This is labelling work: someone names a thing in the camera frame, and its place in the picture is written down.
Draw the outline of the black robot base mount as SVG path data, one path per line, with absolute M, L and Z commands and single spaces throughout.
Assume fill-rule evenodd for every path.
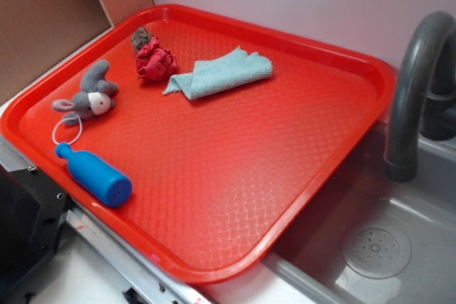
M 57 251 L 67 193 L 40 169 L 1 168 L 1 294 Z

